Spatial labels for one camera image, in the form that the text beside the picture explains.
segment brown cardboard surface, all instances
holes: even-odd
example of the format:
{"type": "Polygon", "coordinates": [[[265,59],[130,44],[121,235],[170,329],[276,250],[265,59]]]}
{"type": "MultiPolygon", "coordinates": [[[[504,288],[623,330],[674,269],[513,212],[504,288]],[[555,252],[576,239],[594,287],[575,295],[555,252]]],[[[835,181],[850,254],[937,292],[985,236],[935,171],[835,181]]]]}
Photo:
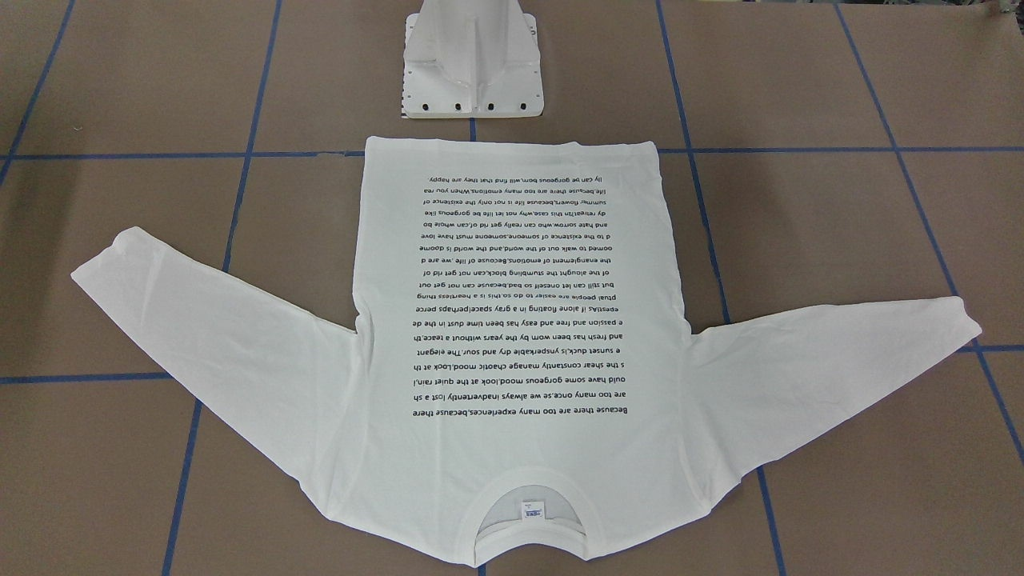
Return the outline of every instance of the brown cardboard surface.
{"type": "Polygon", "coordinates": [[[894,155],[709,154],[697,167],[734,322],[949,295],[894,155]]]}
{"type": "Polygon", "coordinates": [[[1020,154],[906,154],[956,288],[997,344],[1024,341],[1024,165],[1020,154]]]}
{"type": "Polygon", "coordinates": [[[665,2],[665,15],[694,147],[889,143],[830,5],[665,2]]]}
{"type": "Polygon", "coordinates": [[[362,150],[369,136],[469,139],[465,120],[399,117],[406,16],[420,5],[285,3],[257,150],[362,150]]]}
{"type": "Polygon", "coordinates": [[[173,380],[0,387],[3,573],[158,573],[193,404],[173,380]]]}
{"type": "Polygon", "coordinates": [[[0,4],[0,147],[8,150],[60,28],[65,2],[0,4]]]}
{"type": "Polygon", "coordinates": [[[219,269],[241,164],[14,164],[0,187],[0,373],[159,370],[69,275],[133,225],[219,269]]]}
{"type": "Polygon", "coordinates": [[[765,466],[767,491],[752,472],[708,518],[630,550],[584,563],[525,546],[484,573],[1019,571],[1024,453],[992,394],[1024,426],[1013,16],[521,4],[545,113],[469,122],[398,117],[418,0],[287,0],[276,20],[272,0],[82,1],[66,28],[67,2],[0,3],[0,151],[14,153],[0,159],[0,573],[473,573],[328,522],[207,410],[188,444],[191,397],[68,277],[131,225],[215,268],[231,236],[231,274],[352,327],[370,135],[654,141],[696,331],[723,322],[723,295],[740,321],[954,288],[985,330],[980,358],[954,355],[765,466]]]}
{"type": "Polygon", "coordinates": [[[1024,44],[1013,17],[967,8],[845,6],[900,146],[1022,146],[1024,44]]]}
{"type": "Polygon", "coordinates": [[[1013,353],[987,356],[1007,412],[1015,422],[1024,418],[1024,356],[1013,353]]]}
{"type": "Polygon", "coordinates": [[[766,466],[792,574],[1013,574],[1021,462],[956,355],[766,466]]]}

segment floor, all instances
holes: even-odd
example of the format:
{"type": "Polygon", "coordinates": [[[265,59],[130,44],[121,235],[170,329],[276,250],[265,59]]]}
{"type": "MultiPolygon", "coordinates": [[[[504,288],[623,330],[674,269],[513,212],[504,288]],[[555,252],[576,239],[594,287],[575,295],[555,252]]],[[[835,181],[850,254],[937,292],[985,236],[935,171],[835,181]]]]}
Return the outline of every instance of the floor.
{"type": "Polygon", "coordinates": [[[68,276],[141,225],[351,327],[370,135],[654,141],[696,330],[948,294],[984,328],[705,520],[590,563],[526,546],[478,574],[1020,573],[1013,14],[521,0],[544,115],[412,121],[419,4],[0,2],[0,573],[473,572],[325,520],[68,276]]]}

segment sleeve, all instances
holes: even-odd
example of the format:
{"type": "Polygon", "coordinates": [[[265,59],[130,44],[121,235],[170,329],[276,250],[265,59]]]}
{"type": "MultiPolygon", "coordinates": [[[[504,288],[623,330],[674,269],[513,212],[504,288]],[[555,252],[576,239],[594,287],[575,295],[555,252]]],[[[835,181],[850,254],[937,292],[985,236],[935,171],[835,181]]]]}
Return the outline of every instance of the sleeve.
{"type": "Polygon", "coordinates": [[[686,450],[717,501],[981,332],[961,298],[820,305],[710,328],[685,353],[686,450]]]}
{"type": "Polygon", "coordinates": [[[340,417],[355,333],[201,264],[141,229],[72,278],[124,332],[285,472],[303,480],[340,417]]]}

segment blue tape grid line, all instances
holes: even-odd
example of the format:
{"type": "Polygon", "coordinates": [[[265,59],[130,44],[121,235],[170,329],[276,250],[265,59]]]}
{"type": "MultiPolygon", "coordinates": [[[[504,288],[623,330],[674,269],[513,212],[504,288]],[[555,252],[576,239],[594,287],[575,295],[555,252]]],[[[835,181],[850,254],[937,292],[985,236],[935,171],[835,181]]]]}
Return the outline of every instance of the blue tape grid line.
{"type": "MultiPolygon", "coordinates": [[[[32,112],[35,108],[36,101],[42,91],[45,80],[49,74],[49,70],[55,58],[57,49],[63,38],[65,32],[68,28],[69,22],[71,19],[72,11],[74,9],[75,0],[70,0],[68,7],[65,11],[57,35],[54,39],[53,46],[50,53],[46,59],[43,70],[40,74],[39,81],[36,84],[35,90],[29,100],[25,115],[22,118],[20,124],[18,126],[17,132],[14,139],[10,146],[8,154],[6,155],[3,163],[2,169],[0,169],[0,183],[3,182],[9,171],[10,165],[13,161],[54,161],[54,160],[147,160],[147,159],[217,159],[217,158],[241,158],[245,160],[243,165],[243,173],[240,178],[239,193],[236,200],[236,208],[232,213],[231,228],[228,235],[228,245],[225,248],[225,259],[223,269],[226,269],[230,264],[230,245],[231,239],[233,238],[234,229],[238,225],[238,214],[241,208],[242,200],[245,194],[245,183],[248,177],[248,170],[251,165],[252,158],[313,158],[321,155],[338,155],[342,157],[362,157],[365,153],[362,151],[264,151],[256,152],[253,150],[255,145],[255,136],[259,122],[259,115],[262,108],[262,98],[266,86],[266,80],[269,74],[270,59],[272,55],[273,43],[276,35],[278,22],[281,14],[282,1],[279,0],[274,10],[273,22],[271,25],[270,39],[267,46],[266,57],[264,60],[263,76],[260,81],[259,91],[257,94],[256,107],[253,112],[252,126],[250,129],[250,137],[246,152],[200,152],[200,153],[128,153],[128,154],[37,154],[37,155],[18,155],[17,148],[20,145],[22,138],[24,137],[26,128],[28,126],[29,120],[31,118],[32,112]]],[[[916,190],[913,187],[912,179],[910,178],[909,172],[906,168],[905,163],[902,159],[902,152],[918,152],[918,153],[970,153],[970,152],[1024,152],[1024,147],[899,147],[895,137],[893,136],[891,127],[885,117],[885,113],[882,109],[882,105],[878,98],[878,94],[874,91],[873,85],[867,75],[866,69],[864,68],[863,61],[860,58],[859,51],[856,48],[856,44],[852,38],[849,28],[843,17],[842,10],[838,5],[835,6],[837,14],[840,18],[840,23],[843,27],[844,33],[847,36],[847,40],[850,43],[851,49],[853,50],[854,57],[857,65],[861,71],[864,78],[865,84],[868,87],[871,98],[876,105],[879,112],[880,119],[886,129],[887,135],[889,136],[891,146],[890,147],[776,147],[776,148],[693,148],[689,129],[686,122],[685,112],[683,109],[681,91],[679,89],[679,83],[676,76],[675,64],[672,57],[671,47],[669,45],[668,33],[665,24],[664,11],[662,9],[660,0],[656,0],[658,20],[662,28],[663,41],[665,43],[666,56],[668,58],[668,64],[670,68],[670,73],[672,76],[673,88],[676,95],[676,104],[680,114],[680,124],[683,130],[684,140],[686,148],[683,149],[659,149],[660,154],[685,154],[688,157],[691,167],[691,173],[694,178],[694,188],[698,196],[698,204],[700,207],[701,220],[705,224],[708,241],[709,241],[709,254],[712,258],[713,269],[715,271],[716,280],[719,283],[720,297],[722,299],[723,305],[723,318],[726,322],[729,322],[728,308],[725,300],[725,292],[722,287],[721,276],[718,271],[717,257],[714,253],[714,243],[711,235],[710,223],[707,219],[707,210],[703,205],[702,191],[699,187],[699,176],[696,169],[696,162],[694,155],[697,154],[765,154],[765,153],[777,153],[777,154],[792,154],[792,153],[895,153],[898,157],[901,170],[903,172],[904,178],[906,179],[907,187],[911,192],[915,206],[918,207],[919,214],[922,217],[923,223],[928,232],[929,239],[932,242],[933,249],[936,252],[936,256],[939,259],[941,266],[943,268],[943,273],[946,276],[947,284],[950,287],[952,293],[956,293],[955,285],[953,284],[952,277],[945,265],[945,260],[942,256],[941,250],[938,246],[938,242],[935,239],[934,234],[931,231],[931,225],[928,222],[927,216],[924,211],[920,199],[918,198],[916,190]]],[[[476,121],[475,119],[469,120],[469,131],[470,140],[476,140],[476,121]]],[[[991,374],[991,370],[988,366],[988,362],[984,356],[985,353],[1002,353],[1002,352],[1024,352],[1024,344],[994,344],[994,345],[982,345],[974,340],[972,344],[964,346],[958,353],[973,353],[978,357],[978,361],[981,365],[983,372],[985,373],[986,379],[988,380],[989,386],[991,388],[992,395],[996,400],[997,406],[1000,413],[1002,414],[1004,420],[1010,431],[1011,438],[1017,448],[1018,455],[1021,457],[1022,462],[1024,462],[1024,449],[1022,449],[1020,438],[1014,427],[1013,421],[1007,411],[1006,404],[1002,401],[1001,395],[999,394],[998,387],[995,384],[995,380],[991,374]]],[[[68,375],[43,375],[43,376],[6,376],[0,377],[0,384],[25,384],[25,383],[61,383],[61,382],[94,382],[94,381],[125,381],[125,380],[164,380],[171,379],[171,376],[166,372],[128,372],[128,373],[109,373],[109,374],[68,374],[68,375]]],[[[176,542],[177,528],[180,524],[181,509],[184,503],[184,494],[187,487],[188,471],[190,469],[191,455],[195,450],[196,437],[199,429],[200,415],[202,413],[202,403],[198,400],[194,407],[191,425],[189,426],[188,442],[185,450],[185,459],[182,463],[181,479],[179,481],[178,494],[175,500],[175,513],[172,519],[171,531],[168,537],[167,552],[164,560],[164,574],[170,573],[171,562],[173,560],[174,544],[176,542]]],[[[772,542],[775,549],[776,561],[778,563],[780,574],[785,573],[785,567],[782,560],[781,546],[779,545],[779,540],[777,536],[777,530],[774,521],[774,513],[771,507],[771,500],[768,494],[767,479],[765,477],[763,468],[759,467],[757,469],[759,484],[761,485],[762,496],[765,501],[765,510],[768,516],[769,529],[772,532],[772,542]]],[[[481,566],[477,570],[478,575],[485,575],[485,565],[481,566]]]]}
{"type": "MultiPolygon", "coordinates": [[[[263,73],[259,81],[259,89],[256,92],[256,105],[253,107],[252,125],[249,129],[249,142],[246,146],[245,161],[242,164],[242,175],[239,178],[239,192],[234,198],[234,210],[231,213],[231,225],[227,231],[227,243],[224,248],[224,262],[221,270],[227,272],[231,265],[231,247],[234,241],[234,231],[239,225],[239,215],[242,210],[242,202],[245,200],[246,183],[249,179],[249,167],[252,165],[253,149],[256,146],[256,132],[259,129],[259,117],[263,108],[263,93],[266,91],[266,81],[270,76],[270,61],[273,56],[273,45],[278,37],[278,23],[281,20],[281,6],[283,0],[278,0],[273,7],[273,19],[270,22],[270,37],[267,40],[266,55],[263,58],[263,73]]],[[[167,549],[164,552],[164,566],[161,571],[162,576],[169,576],[171,565],[174,562],[174,547],[177,544],[178,528],[181,525],[181,511],[184,508],[185,492],[188,489],[188,475],[191,470],[193,454],[196,451],[196,440],[199,435],[200,416],[203,414],[203,403],[196,399],[193,409],[191,424],[188,427],[188,441],[185,444],[185,455],[181,463],[181,478],[178,481],[178,493],[174,500],[174,513],[171,517],[171,527],[167,534],[167,549]]]]}
{"type": "Polygon", "coordinates": [[[167,372],[119,372],[115,374],[56,374],[52,376],[0,376],[0,384],[49,384],[66,382],[119,382],[124,380],[170,380],[167,372]]]}
{"type": "MultiPolygon", "coordinates": [[[[477,141],[476,119],[470,119],[469,139],[477,141]]],[[[843,153],[968,153],[1024,152],[1024,147],[776,147],[776,148],[659,148],[658,154],[843,154],[843,153]]],[[[15,154],[9,161],[46,162],[57,160],[205,160],[217,158],[316,158],[317,156],[364,157],[361,150],[265,150],[246,152],[129,152],[108,154],[15,154]]]]}
{"type": "Polygon", "coordinates": [[[68,23],[71,22],[71,13],[74,9],[75,0],[70,0],[68,2],[68,7],[65,9],[63,19],[60,20],[60,28],[57,29],[56,38],[53,39],[53,46],[50,48],[49,55],[46,56],[46,64],[43,65],[43,71],[39,74],[39,81],[36,82],[36,88],[32,91],[32,96],[29,98],[29,106],[25,107],[25,114],[22,116],[22,122],[17,125],[17,131],[14,133],[14,139],[10,142],[10,149],[7,151],[7,157],[4,158],[3,167],[0,167],[0,186],[3,186],[4,179],[7,178],[7,171],[10,170],[10,164],[14,161],[14,155],[17,154],[17,147],[22,146],[22,137],[25,136],[25,129],[29,126],[29,119],[32,118],[32,111],[36,108],[36,101],[39,100],[39,94],[43,91],[43,84],[46,83],[46,77],[50,74],[50,68],[53,66],[53,58],[57,55],[57,49],[60,47],[60,41],[63,40],[63,35],[68,30],[68,23]]]}
{"type": "MultiPolygon", "coordinates": [[[[853,41],[853,35],[850,33],[850,27],[847,26],[846,18],[843,17],[843,10],[840,8],[839,4],[833,4],[833,8],[835,8],[836,15],[839,17],[839,23],[843,27],[843,33],[846,35],[846,39],[850,43],[850,49],[853,51],[853,57],[857,61],[857,68],[860,69],[860,75],[864,78],[864,84],[867,86],[867,91],[870,93],[871,100],[874,102],[874,108],[879,113],[879,119],[882,120],[882,126],[886,129],[886,134],[889,136],[889,143],[892,145],[893,152],[896,154],[896,160],[899,162],[900,170],[903,172],[903,179],[906,180],[907,190],[910,191],[910,197],[913,199],[914,207],[916,207],[918,214],[921,216],[921,223],[925,228],[925,233],[928,235],[929,242],[932,244],[932,250],[935,251],[935,257],[939,262],[939,266],[942,269],[942,275],[946,278],[946,284],[949,286],[949,291],[953,295],[958,295],[959,293],[956,290],[956,284],[953,282],[952,274],[946,265],[946,259],[942,255],[942,249],[939,247],[939,241],[935,237],[935,233],[932,231],[932,224],[928,221],[928,215],[925,213],[925,206],[921,203],[921,198],[918,196],[918,189],[914,187],[913,178],[910,177],[910,171],[907,169],[906,162],[903,160],[901,149],[896,143],[896,136],[893,135],[892,127],[889,125],[889,120],[886,119],[886,113],[882,110],[882,101],[879,99],[879,95],[874,91],[874,84],[871,83],[871,78],[867,74],[867,69],[864,68],[864,61],[860,57],[860,51],[857,50],[857,44],[853,41]]],[[[991,389],[995,404],[998,406],[999,413],[1002,415],[1002,422],[1006,424],[1007,430],[1010,433],[1010,439],[1013,441],[1014,447],[1017,449],[1017,457],[1020,459],[1021,463],[1024,464],[1024,446],[1021,445],[1020,436],[1017,434],[1017,427],[1014,425],[1013,418],[1010,417],[1010,412],[1007,410],[1006,403],[1002,401],[1002,394],[999,393],[999,386],[995,383],[995,378],[992,376],[992,372],[988,368],[988,361],[985,359],[984,352],[981,349],[981,344],[978,342],[977,338],[971,340],[971,344],[978,357],[979,364],[981,364],[982,372],[985,373],[985,379],[988,380],[988,387],[991,389]]]]}
{"type": "Polygon", "coordinates": [[[679,112],[679,125],[683,131],[683,141],[686,148],[683,149],[687,160],[690,163],[690,174],[693,176],[693,190],[696,192],[697,206],[700,209],[700,223],[703,225],[705,235],[708,238],[708,254],[711,257],[712,272],[718,282],[718,295],[722,304],[722,319],[726,324],[732,321],[729,318],[729,304],[725,299],[725,287],[722,284],[722,274],[718,268],[718,256],[715,254],[715,242],[711,234],[711,221],[708,219],[708,209],[705,207],[703,190],[700,187],[700,176],[697,173],[696,156],[693,153],[693,143],[690,140],[690,128],[686,122],[686,110],[683,108],[683,95],[679,89],[679,80],[676,76],[676,63],[672,57],[672,46],[669,44],[669,31],[665,25],[665,11],[662,9],[662,0],[655,0],[657,7],[657,23],[662,28],[662,43],[665,44],[665,57],[669,65],[669,75],[672,77],[672,89],[676,95],[676,109],[679,112]]]}
{"type": "MultiPolygon", "coordinates": [[[[686,146],[684,152],[690,164],[690,173],[693,176],[693,191],[696,195],[697,207],[700,210],[700,223],[703,224],[705,234],[708,237],[708,256],[711,259],[712,271],[715,274],[715,281],[718,283],[718,294],[722,304],[722,319],[726,324],[731,324],[729,317],[729,304],[725,296],[725,286],[722,283],[722,274],[718,265],[718,256],[715,254],[715,240],[712,236],[711,220],[708,218],[708,209],[705,205],[703,191],[700,187],[700,175],[697,172],[696,156],[693,150],[693,142],[690,139],[690,129],[686,122],[686,110],[683,107],[683,94],[679,88],[679,78],[676,75],[676,64],[672,57],[672,46],[669,43],[669,31],[665,24],[665,11],[662,8],[662,0],[654,2],[657,8],[657,22],[662,28],[662,43],[665,44],[665,57],[669,65],[669,75],[672,78],[672,89],[676,95],[676,108],[679,112],[679,124],[683,131],[683,141],[686,146]]],[[[765,518],[768,523],[768,532],[771,535],[772,549],[775,552],[775,565],[779,576],[785,576],[785,558],[782,556],[782,542],[779,540],[778,529],[775,525],[775,512],[771,504],[771,494],[768,491],[768,479],[765,477],[764,466],[757,467],[758,484],[761,487],[761,500],[765,508],[765,518]]]]}

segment clothing tag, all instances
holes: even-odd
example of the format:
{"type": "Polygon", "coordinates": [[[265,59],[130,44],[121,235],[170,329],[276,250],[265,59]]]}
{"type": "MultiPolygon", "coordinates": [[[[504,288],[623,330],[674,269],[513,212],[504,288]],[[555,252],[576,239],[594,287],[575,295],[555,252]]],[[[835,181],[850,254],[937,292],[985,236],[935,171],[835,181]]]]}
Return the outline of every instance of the clothing tag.
{"type": "Polygon", "coordinates": [[[544,500],[523,502],[522,509],[520,511],[522,513],[522,520],[544,520],[544,500]]]}

